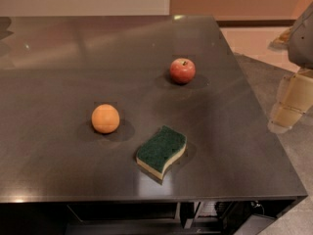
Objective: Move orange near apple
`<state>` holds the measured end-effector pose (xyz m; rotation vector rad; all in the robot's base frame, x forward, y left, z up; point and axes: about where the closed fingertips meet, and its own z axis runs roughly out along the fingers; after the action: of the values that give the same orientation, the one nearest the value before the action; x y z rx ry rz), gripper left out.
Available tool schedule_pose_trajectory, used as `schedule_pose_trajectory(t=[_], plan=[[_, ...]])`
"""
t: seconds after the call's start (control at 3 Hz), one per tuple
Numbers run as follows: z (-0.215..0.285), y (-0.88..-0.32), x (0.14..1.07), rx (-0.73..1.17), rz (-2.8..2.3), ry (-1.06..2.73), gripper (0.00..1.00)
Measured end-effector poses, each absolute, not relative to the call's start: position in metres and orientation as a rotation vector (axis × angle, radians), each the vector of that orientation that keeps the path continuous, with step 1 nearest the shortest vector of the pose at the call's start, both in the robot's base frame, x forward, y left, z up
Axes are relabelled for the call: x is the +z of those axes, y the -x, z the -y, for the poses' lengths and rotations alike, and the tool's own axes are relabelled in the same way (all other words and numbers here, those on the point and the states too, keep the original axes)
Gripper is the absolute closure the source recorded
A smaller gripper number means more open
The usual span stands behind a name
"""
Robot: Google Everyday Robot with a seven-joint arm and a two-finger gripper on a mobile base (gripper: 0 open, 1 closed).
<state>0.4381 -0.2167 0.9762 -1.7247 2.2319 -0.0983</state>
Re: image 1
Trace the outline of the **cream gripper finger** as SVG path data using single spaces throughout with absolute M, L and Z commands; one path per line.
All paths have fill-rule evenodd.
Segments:
M 281 134 L 289 131 L 313 107 L 313 70 L 302 69 L 280 82 L 268 128 Z

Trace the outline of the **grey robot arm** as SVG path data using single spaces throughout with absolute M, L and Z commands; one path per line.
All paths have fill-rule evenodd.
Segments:
M 285 39 L 288 58 L 299 71 L 284 76 L 279 85 L 268 128 L 285 133 L 313 107 L 313 3 L 299 16 Z

